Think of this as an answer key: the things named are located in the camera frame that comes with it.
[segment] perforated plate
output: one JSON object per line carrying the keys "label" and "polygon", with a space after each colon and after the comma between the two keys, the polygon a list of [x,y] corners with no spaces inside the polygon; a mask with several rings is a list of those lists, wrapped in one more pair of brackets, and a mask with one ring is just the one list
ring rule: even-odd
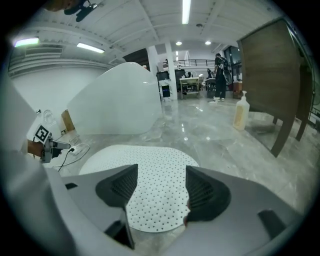
{"label": "perforated plate", "polygon": [[138,181],[126,206],[129,226],[156,233],[182,225],[183,218],[189,212],[186,166],[199,165],[177,149],[109,146],[90,157],[80,170],[80,175],[133,164],[138,164]]}

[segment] white curved panel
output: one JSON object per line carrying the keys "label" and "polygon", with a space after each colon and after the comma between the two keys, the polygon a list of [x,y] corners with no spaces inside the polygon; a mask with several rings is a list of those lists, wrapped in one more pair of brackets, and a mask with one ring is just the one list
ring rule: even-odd
{"label": "white curved panel", "polygon": [[157,77],[135,62],[120,64],[82,89],[67,105],[80,135],[134,135],[161,114]]}
{"label": "white curved panel", "polygon": [[129,226],[158,233],[183,225],[188,215],[186,166],[199,165],[189,155],[170,147],[108,146],[91,156],[80,175],[138,164],[137,186],[126,213]]}

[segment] power cord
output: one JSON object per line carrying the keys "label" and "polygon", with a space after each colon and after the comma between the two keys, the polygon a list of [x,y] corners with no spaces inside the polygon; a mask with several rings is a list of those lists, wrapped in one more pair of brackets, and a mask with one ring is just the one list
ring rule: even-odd
{"label": "power cord", "polygon": [[70,149],[69,149],[69,151],[68,151],[68,153],[66,153],[66,155],[65,155],[65,159],[64,159],[64,161],[63,161],[62,165],[60,166],[60,168],[59,168],[58,172],[60,172],[60,170],[61,170],[62,166],[64,166],[65,161],[67,160],[67,156],[68,156],[69,152],[73,152],[73,151],[75,151],[75,149],[74,149],[74,148],[70,148]]}

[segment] white ceiling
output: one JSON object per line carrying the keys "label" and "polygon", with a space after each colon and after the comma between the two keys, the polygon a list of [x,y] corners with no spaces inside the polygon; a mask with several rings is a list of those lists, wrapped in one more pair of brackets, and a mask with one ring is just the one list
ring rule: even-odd
{"label": "white ceiling", "polygon": [[[98,4],[84,20],[63,11],[40,10],[14,40],[31,36],[61,45],[61,58],[110,61],[165,41],[237,46],[237,40],[281,13],[266,0],[191,0],[188,24],[182,24],[182,0],[92,0]],[[88,53],[81,42],[105,50]]]}

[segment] glossy floor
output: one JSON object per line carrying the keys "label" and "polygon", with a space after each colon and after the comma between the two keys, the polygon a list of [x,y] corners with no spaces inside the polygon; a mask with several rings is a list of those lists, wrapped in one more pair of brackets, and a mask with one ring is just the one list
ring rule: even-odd
{"label": "glossy floor", "polygon": [[[233,128],[236,100],[217,104],[207,98],[186,99],[162,104],[162,116],[151,130],[140,135],[85,135],[77,143],[90,145],[79,161],[61,169],[62,176],[78,175],[86,160],[97,151],[111,145],[171,147],[197,161],[200,167],[258,182],[277,194],[300,213],[305,213],[318,189],[320,178],[320,134],[307,126],[301,141],[295,136],[299,121],[295,121],[280,155],[269,151],[281,121],[272,123],[266,113],[250,113],[244,131]],[[69,141],[70,132],[61,138]],[[65,153],[50,165],[61,164]],[[148,234],[132,230],[137,250],[143,255],[156,254],[166,248],[184,227],[173,231]]]}

